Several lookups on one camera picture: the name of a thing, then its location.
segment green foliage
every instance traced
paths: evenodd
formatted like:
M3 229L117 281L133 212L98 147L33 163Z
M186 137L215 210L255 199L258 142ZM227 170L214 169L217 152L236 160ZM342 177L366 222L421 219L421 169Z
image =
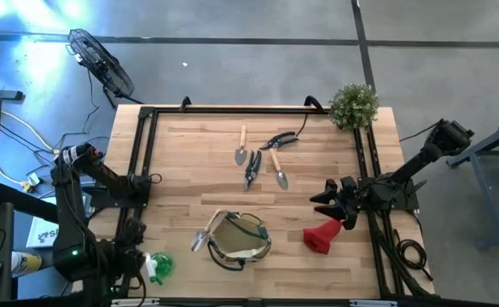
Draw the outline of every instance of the green foliage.
M378 96L366 84L348 84L328 103L331 121L346 131L368 125L378 113Z

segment black fan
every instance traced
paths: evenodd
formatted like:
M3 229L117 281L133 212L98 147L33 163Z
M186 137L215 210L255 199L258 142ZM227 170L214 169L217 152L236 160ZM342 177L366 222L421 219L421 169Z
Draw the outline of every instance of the black fan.
M94 77L103 84L103 92L111 102L111 106L116 108L107 93L107 89L119 98L143 104L130 97L134 86L128 74L120 66L119 60L112 56L86 30L73 29L69 32L67 39L78 64L88 68Z

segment gray floor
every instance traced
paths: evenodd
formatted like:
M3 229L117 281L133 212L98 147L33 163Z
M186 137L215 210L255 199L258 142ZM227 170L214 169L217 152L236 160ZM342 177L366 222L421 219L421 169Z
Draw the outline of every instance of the gray floor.
M115 37L357 38L349 0L21 3L0 0L0 34L65 34L83 27L95 35ZM499 2L360 3L369 39L499 41ZM64 46L34 43L30 38L0 41L0 89L26 93L22 104L4 104L4 109L32 123L52 143L65 132L79 131L92 109L86 71ZM134 97L152 103L180 103L190 96L193 103L298 105L307 95L325 102L343 84L364 82L357 46L114 43L106 47L134 81ZM441 117L474 130L475 141L499 125L499 49L371 48L369 53L380 103L394 108L401 137ZM68 143L110 133L114 111L95 80L94 92L94 102L102 107L90 121L89 135L74 136ZM17 126L11 119L3 124ZM421 138L404 142L405 156L417 153L422 142ZM107 140L95 145L106 150ZM31 152L5 137L0 164L18 178L38 166ZM469 165L451 171L439 161L417 178L428 181L419 199L437 293L499 303L499 247L478 252L473 245L491 232L473 171ZM1 177L0 182L8 183ZM29 217L16 215L18 249L25 245L29 224ZM24 278L31 284L20 286L22 298L57 294L63 285L53 269Z

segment butcher block tabletop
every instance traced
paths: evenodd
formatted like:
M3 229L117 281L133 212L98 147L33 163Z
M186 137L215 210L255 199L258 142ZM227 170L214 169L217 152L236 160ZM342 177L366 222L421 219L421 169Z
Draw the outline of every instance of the butcher block tabletop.
M120 175L128 170L140 107L120 105L114 120L105 163ZM243 166L235 163L241 127L247 127L246 149L256 151L279 133L298 131L303 121L304 115L298 114L160 114L149 173L159 173L163 181L152 186L142 215L147 230L139 249L169 252L176 268L163 286L151 284L143 268L148 297L380 296L364 213L353 230L340 231L328 255L312 252L302 241L302 229L328 220L314 212L315 204L309 201L324 190L325 180L333 178L339 183L342 177L360 176L353 133L339 130L327 115L309 115L299 141L277 150L288 190L278 185L267 150L263 151L257 179L248 191L243 189L249 155ZM137 171L142 169L149 126L147 120ZM396 170L403 163L403 153L392 109L381 107L373 127L382 171ZM206 248L191 252L194 233L203 229L218 208L260 217L272 239L270 253L257 263L247 264L242 272L232 272L217 266ZM112 239L118 216L119 209L106 209L92 218L90 230L97 238ZM423 244L418 224L407 212L394 211L391 220L402 239ZM388 285L393 289L391 265L385 254L384 259ZM410 273L433 292L432 283L421 271ZM131 296L142 296L142 290L132 290Z

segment red plastic cone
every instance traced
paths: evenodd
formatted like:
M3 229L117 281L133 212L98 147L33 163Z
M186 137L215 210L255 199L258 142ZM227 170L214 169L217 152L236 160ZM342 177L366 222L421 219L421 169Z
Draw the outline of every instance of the red plastic cone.
M327 255L331 247L331 240L333 240L341 229L342 222L333 219L319 227L303 229L304 243L312 251Z

